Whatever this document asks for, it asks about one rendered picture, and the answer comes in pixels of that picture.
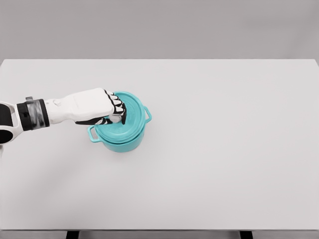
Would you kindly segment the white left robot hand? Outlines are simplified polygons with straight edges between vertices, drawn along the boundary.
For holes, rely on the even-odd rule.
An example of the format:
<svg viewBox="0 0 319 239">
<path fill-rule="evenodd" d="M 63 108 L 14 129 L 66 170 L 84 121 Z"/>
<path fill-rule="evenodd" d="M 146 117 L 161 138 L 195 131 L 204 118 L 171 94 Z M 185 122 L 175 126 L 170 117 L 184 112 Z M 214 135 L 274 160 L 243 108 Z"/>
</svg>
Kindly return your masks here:
<svg viewBox="0 0 319 239">
<path fill-rule="evenodd" d="M 113 92 L 102 88 L 73 93 L 65 97 L 70 119 L 79 125 L 126 123 L 127 108 Z"/>
</svg>

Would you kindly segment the teal pot lid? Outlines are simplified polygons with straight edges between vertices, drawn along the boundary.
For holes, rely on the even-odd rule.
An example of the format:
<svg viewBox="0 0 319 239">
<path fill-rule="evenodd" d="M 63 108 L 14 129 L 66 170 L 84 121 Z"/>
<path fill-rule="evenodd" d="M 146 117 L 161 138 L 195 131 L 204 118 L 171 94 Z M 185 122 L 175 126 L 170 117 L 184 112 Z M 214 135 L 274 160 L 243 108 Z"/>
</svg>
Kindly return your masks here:
<svg viewBox="0 0 319 239">
<path fill-rule="evenodd" d="M 146 116 L 142 102 L 129 92 L 118 91 L 115 95 L 126 106 L 125 124 L 113 123 L 96 125 L 96 135 L 102 140 L 114 144 L 120 144 L 135 138 L 145 126 Z"/>
</svg>

